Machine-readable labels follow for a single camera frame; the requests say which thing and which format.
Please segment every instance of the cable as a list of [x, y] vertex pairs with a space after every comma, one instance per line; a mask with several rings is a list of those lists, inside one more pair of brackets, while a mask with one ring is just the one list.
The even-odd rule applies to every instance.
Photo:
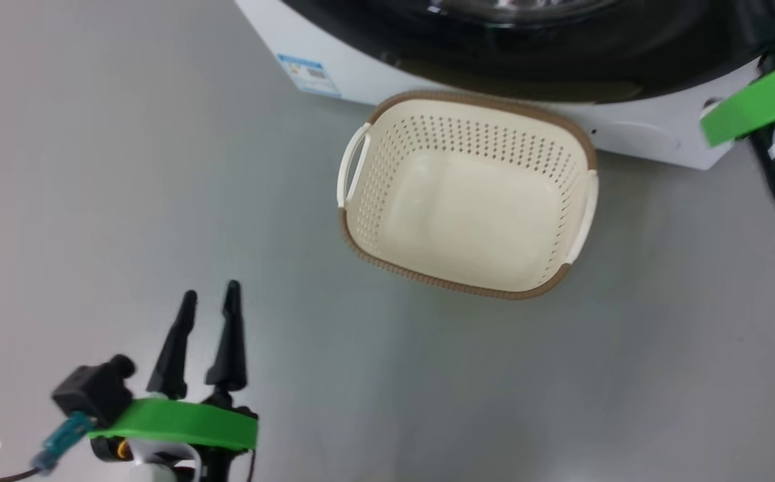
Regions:
[[247, 482], [253, 482], [253, 472], [256, 470], [256, 449], [250, 454], [250, 470], [247, 471]]
[[1, 477], [0, 482], [18, 482], [19, 480], [29, 479], [39, 473], [39, 469], [30, 469], [27, 472], [16, 473], [7, 477]]

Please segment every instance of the laundry basket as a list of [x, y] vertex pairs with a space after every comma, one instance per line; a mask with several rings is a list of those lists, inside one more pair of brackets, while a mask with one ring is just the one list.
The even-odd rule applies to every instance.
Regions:
[[595, 149], [580, 127], [449, 92], [378, 106], [348, 143], [336, 182], [342, 235], [358, 256], [503, 299], [541, 295], [564, 278], [597, 199]]

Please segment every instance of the green bracket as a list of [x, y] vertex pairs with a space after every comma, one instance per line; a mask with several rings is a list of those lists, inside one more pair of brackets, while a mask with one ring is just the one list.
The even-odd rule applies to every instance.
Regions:
[[775, 122], [775, 71], [736, 92], [700, 121], [712, 147]]
[[259, 422], [247, 415], [216, 406], [145, 398], [134, 400], [113, 427], [88, 436], [145, 438], [240, 452], [256, 448], [258, 431]]

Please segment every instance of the washing machine door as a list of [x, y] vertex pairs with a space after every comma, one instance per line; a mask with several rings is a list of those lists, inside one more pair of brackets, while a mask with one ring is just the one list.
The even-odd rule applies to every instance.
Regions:
[[483, 94], [616, 102], [708, 82], [775, 45], [775, 0], [284, 0], [348, 45]]

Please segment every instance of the gray floor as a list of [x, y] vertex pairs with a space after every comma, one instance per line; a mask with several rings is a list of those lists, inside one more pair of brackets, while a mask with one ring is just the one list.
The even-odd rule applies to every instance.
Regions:
[[[746, 150], [602, 155], [583, 256], [511, 303], [346, 249], [336, 168], [369, 110], [296, 91], [231, 0], [0, 2], [0, 476], [72, 367], [121, 351], [142, 393], [188, 288], [204, 396], [237, 278], [257, 480], [775, 481], [775, 210]], [[124, 470], [83, 445], [52, 479]]]

